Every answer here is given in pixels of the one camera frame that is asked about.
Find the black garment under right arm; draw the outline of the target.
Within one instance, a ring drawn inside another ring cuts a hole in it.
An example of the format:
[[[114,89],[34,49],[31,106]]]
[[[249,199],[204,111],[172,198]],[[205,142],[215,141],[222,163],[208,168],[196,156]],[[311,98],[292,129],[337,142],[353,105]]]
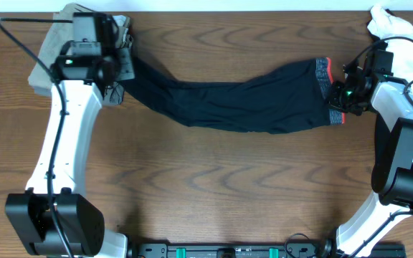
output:
[[[390,130],[381,115],[376,116],[374,132],[375,162],[378,163],[389,140]]]

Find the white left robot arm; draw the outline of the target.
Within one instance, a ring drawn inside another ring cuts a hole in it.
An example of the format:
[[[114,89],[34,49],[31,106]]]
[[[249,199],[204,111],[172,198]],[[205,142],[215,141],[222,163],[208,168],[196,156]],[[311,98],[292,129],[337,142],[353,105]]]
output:
[[[103,213],[86,199],[85,167],[107,88],[134,76],[130,52],[72,48],[47,68],[52,102],[42,150],[24,193],[8,195],[6,216],[30,255],[129,257],[127,236],[106,229]]]

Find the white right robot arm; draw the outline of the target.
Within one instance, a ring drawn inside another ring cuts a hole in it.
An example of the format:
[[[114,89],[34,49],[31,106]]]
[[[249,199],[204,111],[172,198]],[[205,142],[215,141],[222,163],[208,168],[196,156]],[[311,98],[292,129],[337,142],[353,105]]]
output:
[[[390,257],[377,243],[402,220],[413,216],[413,85],[391,69],[355,67],[335,82],[330,103],[342,111],[377,114],[376,160],[372,192],[340,225],[321,257]]]

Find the black leggings with red waistband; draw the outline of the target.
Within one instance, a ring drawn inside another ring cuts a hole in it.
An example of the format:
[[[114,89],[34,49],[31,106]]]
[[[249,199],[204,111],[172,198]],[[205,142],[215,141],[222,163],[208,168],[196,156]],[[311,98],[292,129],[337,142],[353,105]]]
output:
[[[342,125],[328,104],[333,78],[327,57],[285,64],[246,82],[185,82],[134,59],[124,90],[151,110],[188,127],[240,133],[295,133]]]

